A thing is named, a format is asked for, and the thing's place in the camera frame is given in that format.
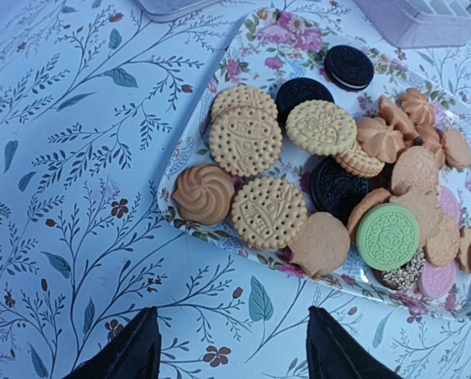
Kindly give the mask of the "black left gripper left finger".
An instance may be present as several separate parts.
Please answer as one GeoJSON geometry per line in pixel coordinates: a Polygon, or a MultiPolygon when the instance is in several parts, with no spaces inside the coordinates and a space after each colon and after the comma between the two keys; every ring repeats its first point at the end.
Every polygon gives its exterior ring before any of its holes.
{"type": "Polygon", "coordinates": [[[68,378],[159,377],[160,333],[157,308],[142,309],[97,355],[68,378]]]}

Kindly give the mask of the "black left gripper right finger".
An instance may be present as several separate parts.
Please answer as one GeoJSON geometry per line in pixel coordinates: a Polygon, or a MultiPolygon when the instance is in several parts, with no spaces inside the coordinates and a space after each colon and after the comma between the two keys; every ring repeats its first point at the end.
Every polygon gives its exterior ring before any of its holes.
{"type": "Polygon", "coordinates": [[[306,351],[311,379],[400,376],[372,357],[324,308],[309,309],[306,351]]]}

